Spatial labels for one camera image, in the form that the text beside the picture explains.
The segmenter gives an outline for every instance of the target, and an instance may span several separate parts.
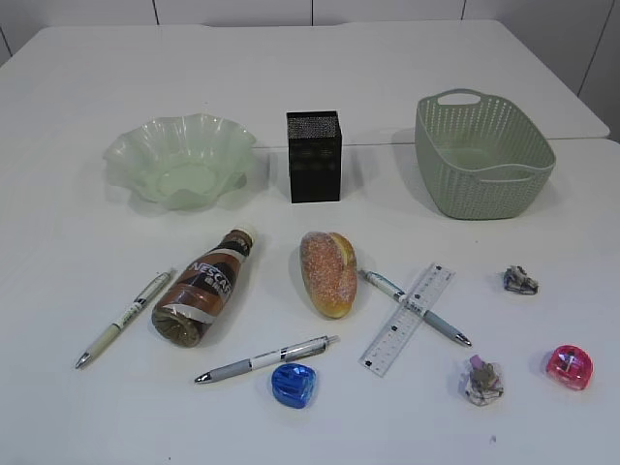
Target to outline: mesh pen holder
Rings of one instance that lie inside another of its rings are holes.
[[[340,201],[342,134],[336,111],[287,113],[291,201]]]

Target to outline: green plastic bowl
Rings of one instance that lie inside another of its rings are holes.
[[[206,206],[251,167],[254,142],[243,126],[210,114],[157,118],[106,150],[108,182],[169,209]]]

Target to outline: white wall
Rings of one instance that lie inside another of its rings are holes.
[[[156,0],[155,4],[161,24],[312,24],[312,0]]]
[[[617,5],[586,79],[614,1]],[[15,53],[45,26],[156,24],[153,3],[161,24],[498,19],[574,93],[583,88],[584,102],[620,139],[620,0],[0,0],[0,27]],[[0,41],[0,64],[8,57]]]
[[[576,94],[613,0],[467,0],[466,19],[499,19]]]
[[[609,16],[579,97],[609,126],[610,137],[620,142],[620,1]]]
[[[0,0],[13,53],[43,27],[96,24],[156,24],[152,0]]]
[[[460,19],[463,2],[464,0],[314,0],[314,23]]]

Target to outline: pen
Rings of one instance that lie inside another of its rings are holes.
[[[76,363],[76,369],[82,368],[98,357],[107,346],[127,327],[127,325],[148,305],[148,302],[162,290],[174,274],[174,269],[162,273],[153,279],[134,299],[134,303],[93,342]]]
[[[457,342],[463,346],[472,347],[472,343],[467,337],[465,337],[465,334],[456,329],[454,326],[450,325],[436,313],[433,313],[430,310],[424,312],[424,310],[420,308],[419,305],[417,305],[415,302],[413,302],[407,297],[407,295],[402,289],[400,289],[398,286],[396,286],[394,283],[389,281],[381,274],[374,273],[372,271],[365,271],[363,269],[359,271],[359,274],[370,284],[375,286],[384,294],[391,296],[391,298],[398,303],[405,301],[405,307],[416,312],[426,323],[444,334],[448,339],[451,339],[452,341]]]
[[[333,344],[339,340],[340,338],[338,336],[323,336],[317,337],[316,339],[310,339],[309,341],[301,342],[299,344],[295,344],[294,346],[284,347],[277,351],[267,352],[266,354],[262,354],[260,356],[246,358],[245,360],[207,371],[203,375],[196,378],[194,383],[198,385],[215,383],[216,381],[222,381],[232,376],[249,373],[252,370],[273,365],[274,363],[279,363],[280,361],[293,361],[302,357],[322,354],[326,351],[329,344]]]

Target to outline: basket handle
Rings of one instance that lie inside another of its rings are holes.
[[[487,172],[493,172],[493,171],[509,171],[509,170],[514,170],[514,171],[527,171],[530,173],[529,176],[527,177],[522,177],[519,179],[506,179],[506,180],[498,180],[498,179],[480,179],[479,178],[479,174],[481,173],[487,173]],[[533,167],[528,167],[525,165],[518,165],[518,164],[510,164],[510,165],[502,165],[500,167],[491,167],[491,168],[487,168],[487,169],[483,169],[483,170],[478,170],[476,172],[476,177],[478,178],[478,182],[482,182],[482,183],[497,183],[497,182],[528,182],[531,181],[534,176],[536,176],[537,174],[539,174],[542,170],[540,168],[533,168]]]
[[[437,102],[437,105],[444,105],[441,104],[439,102],[439,99],[441,99],[442,97],[446,97],[448,95],[459,95],[459,94],[467,94],[467,95],[475,95],[477,97],[480,97],[481,99],[487,97],[486,94],[483,94],[481,92],[479,92],[478,90],[474,90],[474,89],[466,89],[466,88],[458,88],[458,89],[452,89],[452,90],[446,90],[444,92],[440,92],[437,95],[434,95],[432,97],[432,99]],[[458,104],[458,105],[462,105],[462,106],[467,106],[467,105],[477,105],[480,102],[475,102],[474,104]]]

